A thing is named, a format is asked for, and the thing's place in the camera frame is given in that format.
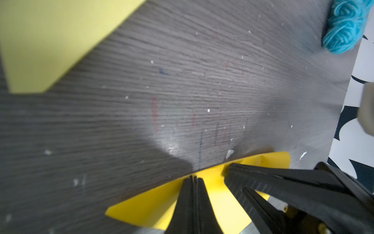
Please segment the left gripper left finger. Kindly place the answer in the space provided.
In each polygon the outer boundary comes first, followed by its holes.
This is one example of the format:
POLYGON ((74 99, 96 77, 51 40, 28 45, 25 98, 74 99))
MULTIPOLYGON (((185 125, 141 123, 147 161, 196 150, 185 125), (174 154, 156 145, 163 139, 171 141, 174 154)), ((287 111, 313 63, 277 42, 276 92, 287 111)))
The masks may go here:
POLYGON ((172 219, 165 234, 194 233, 194 180, 193 176, 183 180, 172 219))

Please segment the dark yellow square paper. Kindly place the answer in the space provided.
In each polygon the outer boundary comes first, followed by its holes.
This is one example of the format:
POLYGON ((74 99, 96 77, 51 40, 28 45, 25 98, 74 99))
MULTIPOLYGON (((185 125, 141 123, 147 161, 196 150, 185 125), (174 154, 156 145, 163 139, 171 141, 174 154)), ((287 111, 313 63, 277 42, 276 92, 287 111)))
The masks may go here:
MULTIPOLYGON (((233 163, 288 169, 291 156, 288 152, 259 154, 231 160, 193 174, 204 180, 214 214, 225 234, 239 234, 251 223, 250 217, 224 183, 224 173, 233 163)), ((182 183, 187 178, 189 175, 113 205, 107 209, 105 215, 137 227, 164 231, 172 219, 182 183)))

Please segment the light yellow square paper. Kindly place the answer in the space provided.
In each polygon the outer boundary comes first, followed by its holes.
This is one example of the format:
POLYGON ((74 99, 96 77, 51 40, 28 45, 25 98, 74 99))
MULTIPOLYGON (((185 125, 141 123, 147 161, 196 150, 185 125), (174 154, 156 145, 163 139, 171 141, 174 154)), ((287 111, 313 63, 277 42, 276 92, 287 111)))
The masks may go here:
POLYGON ((47 91, 142 1, 1 1, 1 61, 12 94, 47 91))

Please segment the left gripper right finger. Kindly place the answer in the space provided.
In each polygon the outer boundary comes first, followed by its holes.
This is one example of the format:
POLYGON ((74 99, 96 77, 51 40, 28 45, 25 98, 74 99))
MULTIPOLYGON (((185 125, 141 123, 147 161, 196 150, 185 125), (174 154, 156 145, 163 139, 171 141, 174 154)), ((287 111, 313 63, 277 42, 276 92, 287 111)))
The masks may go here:
POLYGON ((222 234, 202 178, 194 177, 194 233, 222 234))

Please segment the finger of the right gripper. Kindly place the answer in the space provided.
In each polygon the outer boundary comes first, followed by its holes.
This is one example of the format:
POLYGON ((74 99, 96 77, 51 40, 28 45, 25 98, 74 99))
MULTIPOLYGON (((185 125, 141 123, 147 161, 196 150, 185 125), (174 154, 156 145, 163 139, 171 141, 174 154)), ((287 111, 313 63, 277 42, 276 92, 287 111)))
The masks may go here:
POLYGON ((231 164, 225 185, 261 234, 371 234, 374 197, 356 179, 320 162, 313 170, 231 164))

